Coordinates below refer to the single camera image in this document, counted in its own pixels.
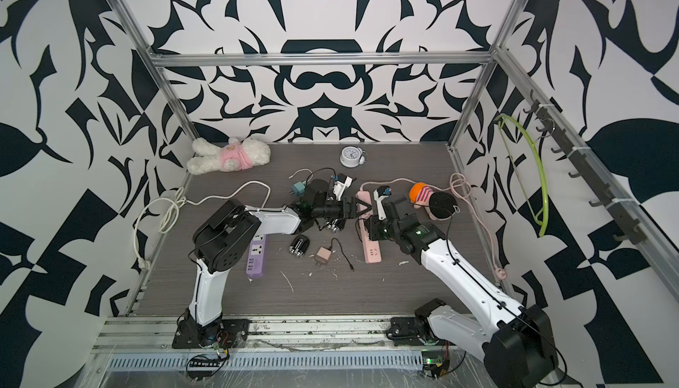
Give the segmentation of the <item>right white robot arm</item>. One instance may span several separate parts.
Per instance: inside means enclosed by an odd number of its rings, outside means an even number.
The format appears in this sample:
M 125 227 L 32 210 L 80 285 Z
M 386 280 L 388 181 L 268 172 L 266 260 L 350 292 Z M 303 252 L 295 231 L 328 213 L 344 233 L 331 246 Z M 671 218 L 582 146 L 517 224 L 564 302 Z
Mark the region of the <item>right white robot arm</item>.
M 419 219 L 407 198 L 375 202 L 369 235 L 394 241 L 400 250 L 441 280 L 465 305 L 470 317 L 439 299 L 415 312 L 411 330 L 394 327 L 393 341 L 418 338 L 448 342 L 484 363 L 498 387 L 534 387 L 564 362 L 549 317 L 539 306 L 525 308 L 477 271 L 447 234 Z

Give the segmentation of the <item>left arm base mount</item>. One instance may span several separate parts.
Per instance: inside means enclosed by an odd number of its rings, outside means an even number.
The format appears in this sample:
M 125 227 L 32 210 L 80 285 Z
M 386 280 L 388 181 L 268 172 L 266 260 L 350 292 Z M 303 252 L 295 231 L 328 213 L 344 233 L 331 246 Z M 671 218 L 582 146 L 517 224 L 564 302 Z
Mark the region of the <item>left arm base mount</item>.
M 200 325 L 187 308 L 177 319 L 173 349 L 238 347 L 249 337 L 249 319 L 223 319 Z

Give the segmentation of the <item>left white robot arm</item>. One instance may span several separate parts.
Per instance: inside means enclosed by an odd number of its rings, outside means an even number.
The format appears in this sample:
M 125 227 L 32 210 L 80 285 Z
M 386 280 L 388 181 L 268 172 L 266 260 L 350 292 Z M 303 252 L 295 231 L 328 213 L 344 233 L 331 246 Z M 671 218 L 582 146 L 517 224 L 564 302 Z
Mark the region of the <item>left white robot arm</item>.
M 230 199 L 193 236 L 196 283 L 189 315 L 203 328 L 220 321 L 222 298 L 230 269 L 257 236 L 301 234 L 323 219 L 350 220 L 371 210 L 356 197 L 339 198 L 327 183 L 309 182 L 302 196 L 276 209 L 254 208 Z

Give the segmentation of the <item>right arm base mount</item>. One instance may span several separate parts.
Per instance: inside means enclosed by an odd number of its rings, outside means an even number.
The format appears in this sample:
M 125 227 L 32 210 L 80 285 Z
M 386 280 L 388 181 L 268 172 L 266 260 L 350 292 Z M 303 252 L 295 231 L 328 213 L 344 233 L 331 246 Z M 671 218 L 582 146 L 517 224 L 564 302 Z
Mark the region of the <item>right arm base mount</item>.
M 385 332 L 385 336 L 396 347 L 415 347 L 420 345 L 443 347 L 446 341 L 434 335 L 427 318 L 433 311 L 444 306 L 447 306 L 445 301 L 435 298 L 417 308 L 413 317 L 392 317 L 390 319 L 390 327 Z

